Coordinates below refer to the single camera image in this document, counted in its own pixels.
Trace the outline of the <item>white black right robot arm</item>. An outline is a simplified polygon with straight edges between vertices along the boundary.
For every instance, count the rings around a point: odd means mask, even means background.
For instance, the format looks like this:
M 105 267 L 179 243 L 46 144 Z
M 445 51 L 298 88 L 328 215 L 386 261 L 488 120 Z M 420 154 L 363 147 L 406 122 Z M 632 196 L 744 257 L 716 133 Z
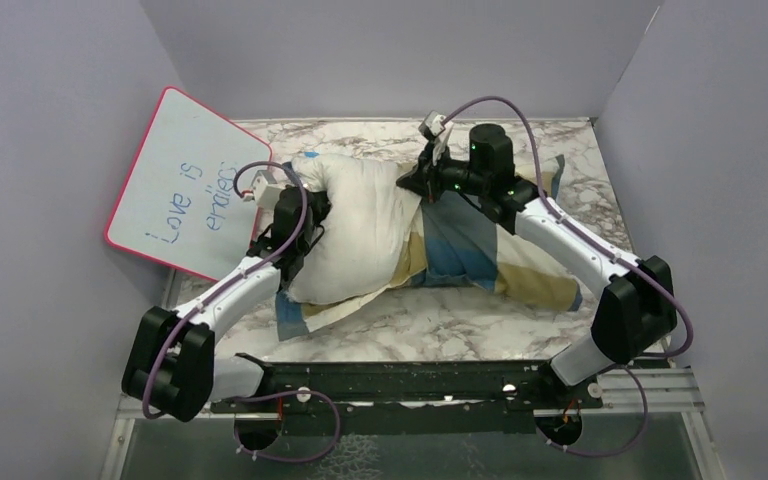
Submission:
M 544 250 L 598 296 L 588 334 L 551 358 L 537 380 L 539 398 L 560 407 L 577 385 L 613 365 L 627 364 L 677 325 L 669 266 L 642 260 L 593 235 L 547 197 L 541 185 L 517 174 L 511 138 L 497 124 L 469 132 L 469 158 L 451 157 L 450 129 L 438 119 L 419 131 L 427 143 L 399 187 L 430 202 L 451 191 L 477 199 L 483 215 Z

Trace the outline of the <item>white pillow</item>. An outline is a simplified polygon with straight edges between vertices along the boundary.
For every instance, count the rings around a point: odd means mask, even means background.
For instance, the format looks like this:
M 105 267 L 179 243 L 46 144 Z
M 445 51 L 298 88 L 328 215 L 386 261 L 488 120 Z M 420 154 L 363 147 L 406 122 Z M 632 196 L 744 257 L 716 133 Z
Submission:
M 324 306 L 380 294 L 420 206 L 417 194 L 397 186 L 409 166 L 331 153 L 296 158 L 291 167 L 308 190 L 327 196 L 331 209 L 287 288 L 289 299 Z

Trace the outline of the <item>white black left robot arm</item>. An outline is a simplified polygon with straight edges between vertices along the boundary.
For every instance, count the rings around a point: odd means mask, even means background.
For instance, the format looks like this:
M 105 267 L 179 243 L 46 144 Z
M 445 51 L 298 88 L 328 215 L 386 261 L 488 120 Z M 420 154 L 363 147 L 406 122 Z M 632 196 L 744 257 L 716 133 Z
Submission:
M 255 306 L 287 289 L 324 233 L 331 210 L 324 192 L 287 187 L 273 220 L 240 263 L 195 299 L 141 317 L 121 382 L 147 419 L 190 421 L 209 401 L 218 340 Z

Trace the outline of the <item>blue beige checked pillowcase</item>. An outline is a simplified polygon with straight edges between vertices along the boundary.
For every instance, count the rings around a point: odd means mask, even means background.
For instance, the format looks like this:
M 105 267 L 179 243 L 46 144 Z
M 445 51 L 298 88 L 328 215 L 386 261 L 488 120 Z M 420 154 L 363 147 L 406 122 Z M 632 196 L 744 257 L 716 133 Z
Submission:
M 456 194 L 435 203 L 420 199 L 400 262 L 378 295 L 318 306 L 275 298 L 277 336 L 285 341 L 334 324 L 383 292 L 404 287 L 475 286 L 531 307 L 576 311 L 577 281 L 550 255 L 487 219 Z

